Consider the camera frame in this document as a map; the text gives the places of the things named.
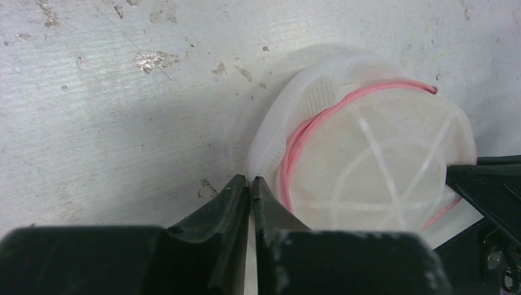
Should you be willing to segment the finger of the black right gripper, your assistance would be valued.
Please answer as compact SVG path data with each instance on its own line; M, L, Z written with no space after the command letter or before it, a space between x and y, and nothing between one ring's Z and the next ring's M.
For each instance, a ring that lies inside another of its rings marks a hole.
M520 246L520 156L479 157L475 165L451 165L446 185Z

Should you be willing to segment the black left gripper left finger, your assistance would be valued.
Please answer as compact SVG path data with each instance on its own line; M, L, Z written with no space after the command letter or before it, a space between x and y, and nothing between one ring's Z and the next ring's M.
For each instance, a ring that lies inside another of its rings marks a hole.
M235 175L167 228L23 227L1 240L2 294L242 294L249 191Z

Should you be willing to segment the white mesh bag pink zipper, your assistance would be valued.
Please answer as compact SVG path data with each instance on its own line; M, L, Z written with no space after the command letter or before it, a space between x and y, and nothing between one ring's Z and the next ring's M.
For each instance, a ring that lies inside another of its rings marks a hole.
M446 184L450 166L476 162L453 100L375 54L346 52L282 89L245 170L312 229L412 232L435 248L482 218Z

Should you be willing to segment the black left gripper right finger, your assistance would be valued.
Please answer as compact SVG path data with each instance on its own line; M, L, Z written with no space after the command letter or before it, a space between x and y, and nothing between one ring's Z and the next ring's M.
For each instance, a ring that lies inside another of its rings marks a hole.
M409 232L311 230L251 187L259 294L451 294L441 260Z

